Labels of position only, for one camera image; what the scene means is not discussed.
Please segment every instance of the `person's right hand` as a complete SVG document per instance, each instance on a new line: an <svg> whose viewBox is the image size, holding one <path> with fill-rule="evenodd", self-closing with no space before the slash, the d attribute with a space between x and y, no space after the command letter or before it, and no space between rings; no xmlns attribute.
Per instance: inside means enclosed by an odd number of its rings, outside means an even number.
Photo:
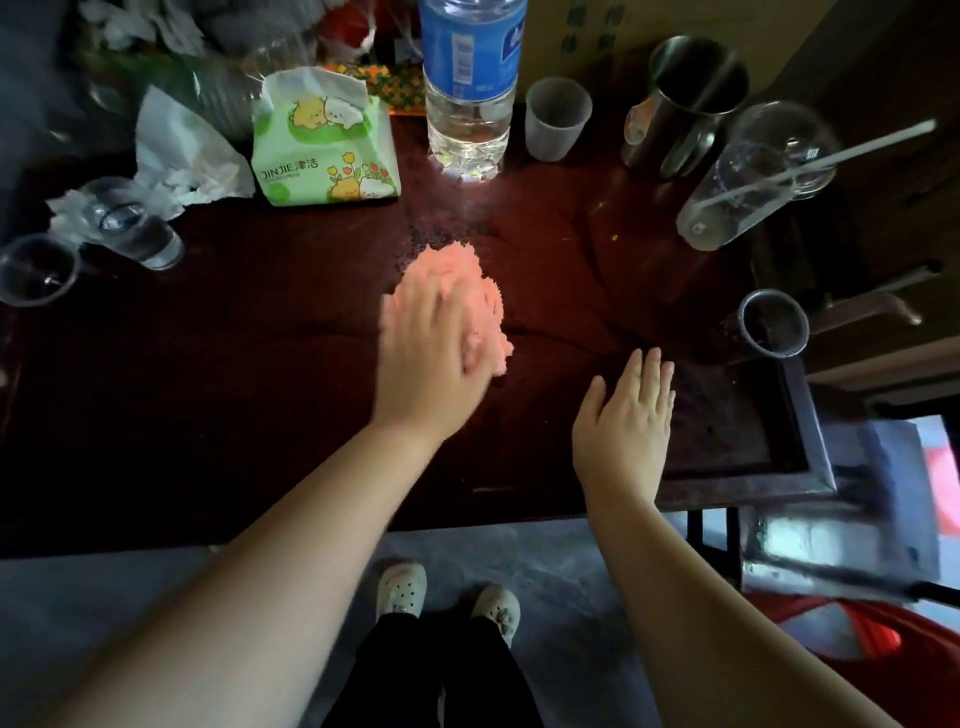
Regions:
<svg viewBox="0 0 960 728"><path fill-rule="evenodd" d="M673 370L672 361L660 363L659 349L646 362L636 350L606 406L603 378L590 383L573 423L573 469L588 512L624 496L654 502L670 440Z"/></svg>
<svg viewBox="0 0 960 728"><path fill-rule="evenodd" d="M465 371L466 293L458 282L443 299L440 280L429 276L412 281L400 308L384 296L371 426L400 428L436 449L473 414L496 357L488 341Z"/></svg>

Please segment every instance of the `green tissue package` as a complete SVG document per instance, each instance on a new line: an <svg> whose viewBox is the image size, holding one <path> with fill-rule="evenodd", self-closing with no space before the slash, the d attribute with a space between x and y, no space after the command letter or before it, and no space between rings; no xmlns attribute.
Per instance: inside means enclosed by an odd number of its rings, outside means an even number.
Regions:
<svg viewBox="0 0 960 728"><path fill-rule="evenodd" d="M263 80L251 167L275 206L400 194L386 104L363 81L312 66Z"/></svg>

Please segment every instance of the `gray floor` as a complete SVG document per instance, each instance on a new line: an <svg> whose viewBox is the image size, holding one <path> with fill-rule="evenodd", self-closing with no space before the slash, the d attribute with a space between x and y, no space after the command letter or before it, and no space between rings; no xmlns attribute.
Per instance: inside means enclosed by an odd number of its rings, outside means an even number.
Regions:
<svg viewBox="0 0 960 728"><path fill-rule="evenodd" d="M427 611L486 583L516 592L522 623L514 653L547 725L660 725L619 596L578 520L388 534L303 726L319 725L343 687L353 651L373 626L376 574L399 557L426 565ZM91 648L210 558L206 549L184 548L0 562L0 728L55 699Z"/></svg>

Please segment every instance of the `pink playdough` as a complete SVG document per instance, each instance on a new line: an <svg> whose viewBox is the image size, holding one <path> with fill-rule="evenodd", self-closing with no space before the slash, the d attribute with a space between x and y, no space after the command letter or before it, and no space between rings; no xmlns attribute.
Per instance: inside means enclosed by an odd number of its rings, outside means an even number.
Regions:
<svg viewBox="0 0 960 728"><path fill-rule="evenodd" d="M446 298L458 280L468 285L466 305L470 333L464 344L464 366L469 371L479 356L481 344L492 340L496 351L496 376L507 371L507 357L514 345L507 341L500 324L503 323L503 298L493 279L484 278L480 258L467 243L452 242L434 250L427 246L414 260L394 290L394 303L403 306L404 291L434 273L440 277L440 293Z"/></svg>

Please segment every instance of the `blue bottle label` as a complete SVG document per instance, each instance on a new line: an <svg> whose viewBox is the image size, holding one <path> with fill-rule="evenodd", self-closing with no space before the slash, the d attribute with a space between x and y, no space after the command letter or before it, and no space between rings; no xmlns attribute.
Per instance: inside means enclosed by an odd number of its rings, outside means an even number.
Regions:
<svg viewBox="0 0 960 728"><path fill-rule="evenodd" d="M527 13L524 1L491 23L461 23L420 3L423 72L441 93L465 101L487 101L516 81Z"/></svg>

